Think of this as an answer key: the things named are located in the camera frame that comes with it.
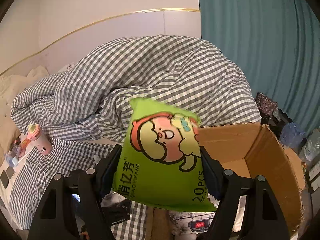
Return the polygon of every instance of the teal curtain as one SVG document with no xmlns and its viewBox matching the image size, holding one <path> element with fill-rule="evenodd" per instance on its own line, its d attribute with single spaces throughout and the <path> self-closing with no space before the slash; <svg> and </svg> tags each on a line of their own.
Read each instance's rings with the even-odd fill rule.
<svg viewBox="0 0 320 240">
<path fill-rule="evenodd" d="M 320 125 L 320 23 L 305 0 L 199 0 L 202 38 L 304 131 Z"/>
</svg>

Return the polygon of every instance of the gold trim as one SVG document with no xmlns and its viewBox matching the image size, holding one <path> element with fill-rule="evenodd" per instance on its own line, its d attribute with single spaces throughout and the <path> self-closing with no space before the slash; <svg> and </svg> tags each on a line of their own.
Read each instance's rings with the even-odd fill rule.
<svg viewBox="0 0 320 240">
<path fill-rule="evenodd" d="M 46 47 L 45 47 L 44 49 L 42 49 L 41 51 L 36 52 L 36 53 L 34 53 L 34 54 L 32 54 L 32 55 L 30 55 L 30 56 L 28 56 L 28 57 L 25 57 L 24 59 L 18 61 L 17 63 L 13 64 L 13 65 L 10 66 L 9 68 L 7 68 L 5 71 L 3 71 L 2 73 L 0 73 L 0 76 L 3 75 L 4 73 L 6 73 L 9 69 L 13 68 L 15 65 L 21 63 L 22 61 L 24 61 L 24 60 L 26 60 L 26 59 L 28 59 L 28 58 L 31 58 L 31 57 L 33 57 L 33 56 L 35 56 L 35 55 L 38 55 L 39 53 L 41 53 L 41 52 L 43 52 L 44 50 L 46 50 L 47 48 L 49 48 L 51 45 L 55 44 L 56 42 L 62 40 L 63 38 L 65 38 L 65 37 L 67 37 L 67 36 L 69 36 L 69 35 L 77 32 L 77 31 L 83 30 L 83 29 L 85 29 L 85 28 L 87 28 L 87 27 L 90 27 L 90 26 L 92 26 L 92 25 L 95 25 L 95 24 L 97 24 L 97 23 L 104 22 L 104 21 L 106 21 L 106 20 L 109 20 L 109 19 L 112 19 L 112 18 L 116 18 L 116 17 L 121 17 L 121 16 L 130 15 L 130 14 L 134 14 L 134 13 L 140 13 L 140 12 L 147 13 L 147 12 L 159 12 L 159 11 L 200 12 L 199 9 L 188 9 L 188 8 L 160 8 L 160 9 L 149 9 L 149 10 L 135 11 L 135 12 L 131 12 L 131 13 L 123 13 L 123 14 L 111 16 L 111 17 L 108 17 L 108 18 L 105 18 L 105 19 L 102 19 L 102 20 L 98 20 L 98 21 L 96 21 L 96 22 L 93 22 L 93 23 L 90 23 L 90 24 L 88 24 L 88 25 L 85 25 L 85 26 L 83 26 L 83 27 L 81 27 L 81 28 L 79 28 L 79 29 L 74 30 L 74 31 L 71 32 L 71 33 L 68 33 L 68 34 L 62 36 L 61 38 L 57 39 L 56 41 L 50 43 L 48 46 L 46 46 Z"/>
</svg>

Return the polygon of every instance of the wall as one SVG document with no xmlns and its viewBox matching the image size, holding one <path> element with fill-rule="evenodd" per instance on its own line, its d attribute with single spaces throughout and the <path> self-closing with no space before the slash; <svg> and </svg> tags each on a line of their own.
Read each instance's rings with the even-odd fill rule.
<svg viewBox="0 0 320 240">
<path fill-rule="evenodd" d="M 62 36 L 111 16 L 157 8 L 199 9 L 198 0 L 15 0 L 0 23 L 0 73 Z"/>
</svg>

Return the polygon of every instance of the cartoon face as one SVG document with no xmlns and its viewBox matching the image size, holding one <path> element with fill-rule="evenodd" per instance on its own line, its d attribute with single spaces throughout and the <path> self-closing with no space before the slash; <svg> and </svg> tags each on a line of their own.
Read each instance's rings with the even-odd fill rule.
<svg viewBox="0 0 320 240">
<path fill-rule="evenodd" d="M 130 134 L 132 147 L 149 159 L 163 164 L 182 162 L 179 169 L 188 172 L 200 158 L 196 135 L 198 128 L 191 117 L 157 113 L 133 121 Z"/>
</svg>

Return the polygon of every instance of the cardboard box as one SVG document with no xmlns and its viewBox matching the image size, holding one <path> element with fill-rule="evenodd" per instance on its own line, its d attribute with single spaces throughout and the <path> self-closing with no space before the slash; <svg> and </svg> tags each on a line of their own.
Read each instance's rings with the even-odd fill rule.
<svg viewBox="0 0 320 240">
<path fill-rule="evenodd" d="M 284 150 L 267 125 L 244 123 L 199 129 L 199 143 L 223 168 L 239 176 L 261 174 L 270 184 L 293 235 L 302 222 L 300 191 L 305 187 L 301 161 Z"/>
</svg>

